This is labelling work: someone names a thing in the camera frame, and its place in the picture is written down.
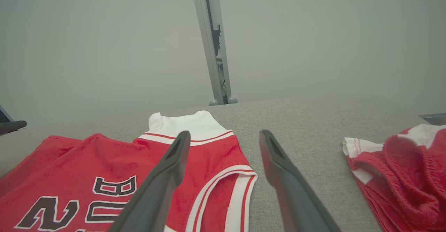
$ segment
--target folded red clothing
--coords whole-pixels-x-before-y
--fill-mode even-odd
[[[446,125],[420,124],[384,144],[354,138],[343,144],[384,231],[446,231]]]

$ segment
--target gray fabric surface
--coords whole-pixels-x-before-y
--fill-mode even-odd
[[[276,192],[263,172],[259,131],[269,129],[302,172],[336,223],[345,232],[380,231],[341,151],[344,137],[376,143],[420,123],[413,113],[384,99],[369,95],[341,95],[247,102],[235,105],[161,112],[164,116],[207,110],[237,135],[242,151],[259,179],[252,191],[250,231],[283,231]],[[89,124],[19,130],[0,137],[0,175],[17,165],[49,135],[84,139],[101,133],[131,142],[148,130],[152,113],[113,116]]]

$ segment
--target gray wall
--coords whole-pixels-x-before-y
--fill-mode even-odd
[[[240,102],[380,95],[446,113],[446,0],[220,0]]]
[[[213,99],[193,0],[0,0],[0,66],[30,125]]]

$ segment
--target basketball jersey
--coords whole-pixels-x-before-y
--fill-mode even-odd
[[[207,111],[149,118],[132,143],[51,136],[0,179],[0,231],[107,231],[175,137],[191,133],[165,232],[248,231],[256,173],[238,140]]]

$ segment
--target red and white garment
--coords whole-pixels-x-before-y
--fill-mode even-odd
[[[0,231],[107,231],[183,130],[191,133],[191,148],[164,231],[247,232],[257,174],[236,136],[207,111],[153,114],[149,131],[132,143],[101,134],[43,140],[0,178]]]
[[[420,124],[384,144],[354,138],[343,144],[384,231],[446,231],[446,125]]]

